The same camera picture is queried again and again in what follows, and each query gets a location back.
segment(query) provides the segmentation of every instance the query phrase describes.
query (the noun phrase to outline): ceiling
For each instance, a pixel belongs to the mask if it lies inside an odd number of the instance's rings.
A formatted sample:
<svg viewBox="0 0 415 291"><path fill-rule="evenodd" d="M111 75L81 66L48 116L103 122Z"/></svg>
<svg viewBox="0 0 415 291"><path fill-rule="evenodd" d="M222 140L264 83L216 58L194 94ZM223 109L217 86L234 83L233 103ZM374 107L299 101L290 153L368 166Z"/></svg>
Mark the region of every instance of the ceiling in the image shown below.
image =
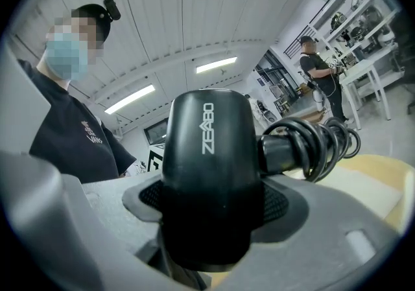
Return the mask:
<svg viewBox="0 0 415 291"><path fill-rule="evenodd" d="M18 56L36 65L56 17L103 0L31 0L10 28ZM301 0L115 0L102 57L70 93L106 126L123 133L168 112L181 93L225 87L255 67ZM195 68L237 56L234 64L196 74ZM152 84L155 91L112 115L104 110Z"/></svg>

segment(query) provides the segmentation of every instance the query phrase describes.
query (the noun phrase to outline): black mesh grille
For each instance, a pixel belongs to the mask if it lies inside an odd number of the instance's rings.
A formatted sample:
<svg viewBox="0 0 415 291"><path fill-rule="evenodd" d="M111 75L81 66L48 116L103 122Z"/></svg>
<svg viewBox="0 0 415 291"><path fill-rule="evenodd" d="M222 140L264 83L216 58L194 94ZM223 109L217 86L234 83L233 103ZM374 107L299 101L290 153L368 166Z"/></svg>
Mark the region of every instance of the black mesh grille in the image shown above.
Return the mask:
<svg viewBox="0 0 415 291"><path fill-rule="evenodd" d="M284 194L263 183L264 190L264 217L263 223L281 218L288 209L288 199Z"/></svg>
<svg viewBox="0 0 415 291"><path fill-rule="evenodd" d="M160 211L160 194L162 187L163 182L161 180L156 181L146 189L143 189L138 197L144 204Z"/></svg>

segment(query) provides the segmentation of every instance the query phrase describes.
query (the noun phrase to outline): ceiling light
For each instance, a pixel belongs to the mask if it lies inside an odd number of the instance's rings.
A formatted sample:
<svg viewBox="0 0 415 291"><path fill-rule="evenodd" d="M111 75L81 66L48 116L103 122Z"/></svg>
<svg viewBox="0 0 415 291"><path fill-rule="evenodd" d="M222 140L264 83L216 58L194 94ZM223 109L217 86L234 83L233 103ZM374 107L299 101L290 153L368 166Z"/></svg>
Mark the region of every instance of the ceiling light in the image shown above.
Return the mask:
<svg viewBox="0 0 415 291"><path fill-rule="evenodd" d="M140 89L139 91L136 91L135 93L127 96L125 99L115 103L112 107L109 107L107 110L105 110L105 112L111 115L112 113L116 112L118 109L121 109L127 104L139 99L140 97L143 97L144 95L151 93L152 91L155 91L153 85L149 85L146 88Z"/></svg>
<svg viewBox="0 0 415 291"><path fill-rule="evenodd" d="M220 60L218 62L213 62L213 63L206 64L206 65L203 65L203 66L199 66L199 67L196 68L196 73L200 73L200 72L204 72L204 71L207 71L207 70L210 70L210 69L214 69L214 68L219 67L219 66L235 63L236 59L237 59L237 57L227 58L225 60Z"/></svg>

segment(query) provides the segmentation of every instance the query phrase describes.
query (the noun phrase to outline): neck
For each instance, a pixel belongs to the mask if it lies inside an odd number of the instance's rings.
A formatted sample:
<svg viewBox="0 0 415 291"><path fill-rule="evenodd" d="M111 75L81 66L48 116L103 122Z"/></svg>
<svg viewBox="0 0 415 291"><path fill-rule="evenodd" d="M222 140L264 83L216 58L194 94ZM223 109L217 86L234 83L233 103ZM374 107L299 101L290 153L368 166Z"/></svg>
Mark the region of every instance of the neck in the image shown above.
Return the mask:
<svg viewBox="0 0 415 291"><path fill-rule="evenodd" d="M64 90L67 91L67 88L69 87L69 83L71 81L70 80L59 79L55 75L53 75L52 71L49 69L49 66L47 66L47 64L46 64L45 54L43 54L41 60L37 64L36 68L41 74L47 76L49 79L53 80L60 87L62 87Z"/></svg>

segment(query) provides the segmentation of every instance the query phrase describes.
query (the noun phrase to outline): railing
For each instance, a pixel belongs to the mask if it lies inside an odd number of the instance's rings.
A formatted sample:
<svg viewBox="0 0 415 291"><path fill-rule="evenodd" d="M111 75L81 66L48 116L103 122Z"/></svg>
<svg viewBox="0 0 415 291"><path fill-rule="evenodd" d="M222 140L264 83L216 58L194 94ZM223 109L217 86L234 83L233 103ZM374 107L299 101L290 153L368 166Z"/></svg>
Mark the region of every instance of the railing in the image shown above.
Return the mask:
<svg viewBox="0 0 415 291"><path fill-rule="evenodd" d="M323 11L324 7L330 2L331 0L327 0L327 2L324 3L322 8L316 13L316 15L310 20L309 24L313 22L313 20ZM316 32L310 28L309 25L307 25L299 35L294 39L293 42L285 49L284 54L286 54L290 59L301 49L300 45L300 38L303 36L309 36L312 38L314 35L316 35Z"/></svg>

